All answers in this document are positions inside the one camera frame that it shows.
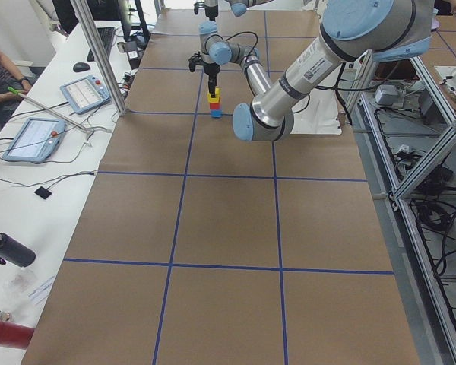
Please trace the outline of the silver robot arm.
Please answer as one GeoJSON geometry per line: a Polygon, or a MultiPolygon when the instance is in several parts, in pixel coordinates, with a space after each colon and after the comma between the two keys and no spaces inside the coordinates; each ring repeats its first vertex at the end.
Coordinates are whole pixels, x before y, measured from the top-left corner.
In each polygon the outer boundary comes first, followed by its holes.
{"type": "Polygon", "coordinates": [[[225,40],[214,21],[198,26],[201,62],[221,66],[232,62],[245,72],[254,95],[239,104],[233,131],[242,141],[278,141],[294,124],[293,107],[310,95],[344,62],[372,51],[376,62],[409,59],[430,45],[432,1],[329,1],[318,37],[272,82],[254,50],[225,40]]]}
{"type": "MultiPolygon", "coordinates": [[[[236,17],[244,15],[249,8],[263,5],[271,0],[228,0],[232,13],[236,17]]],[[[194,13],[198,14],[200,9],[204,9],[205,16],[210,21],[215,21],[219,15],[219,1],[218,0],[204,0],[194,3],[194,13]]]]}

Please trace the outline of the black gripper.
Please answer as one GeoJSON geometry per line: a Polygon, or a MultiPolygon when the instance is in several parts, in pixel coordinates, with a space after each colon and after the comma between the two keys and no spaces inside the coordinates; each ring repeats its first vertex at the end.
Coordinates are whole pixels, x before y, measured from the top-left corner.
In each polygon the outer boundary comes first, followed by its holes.
{"type": "Polygon", "coordinates": [[[205,15],[209,20],[215,20],[217,17],[217,6],[205,6],[205,15]]]}
{"type": "Polygon", "coordinates": [[[208,92],[216,93],[217,75],[220,73],[220,66],[217,63],[205,63],[203,65],[204,73],[208,76],[208,92]]]}

